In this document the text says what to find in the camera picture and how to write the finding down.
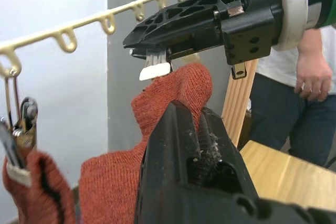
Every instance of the wooden plank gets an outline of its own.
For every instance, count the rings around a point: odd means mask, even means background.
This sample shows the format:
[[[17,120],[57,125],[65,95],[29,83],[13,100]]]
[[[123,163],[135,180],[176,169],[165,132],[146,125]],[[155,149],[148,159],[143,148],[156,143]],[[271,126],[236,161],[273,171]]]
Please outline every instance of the wooden plank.
[[[257,64],[258,60],[252,60],[245,63],[247,77],[244,79],[234,80],[232,76],[230,76],[222,119],[226,131],[235,146],[238,145],[240,133],[242,131]]]
[[[261,198],[336,211],[336,173],[253,141],[240,153]]]

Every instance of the white wall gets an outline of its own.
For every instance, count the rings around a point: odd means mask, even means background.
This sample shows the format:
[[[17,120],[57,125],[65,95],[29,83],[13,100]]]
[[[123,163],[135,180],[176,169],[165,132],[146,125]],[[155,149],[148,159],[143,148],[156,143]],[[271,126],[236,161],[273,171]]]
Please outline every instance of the white wall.
[[[0,0],[0,42],[106,8],[107,0]],[[72,54],[53,39],[17,50],[23,64],[20,97],[29,95],[39,104],[39,149],[52,155],[71,186],[83,161],[107,151],[106,35],[99,24],[75,33],[78,48]],[[1,78],[0,114],[6,114]],[[0,146],[1,166],[3,159]],[[0,183],[0,223],[15,217],[13,201]]]

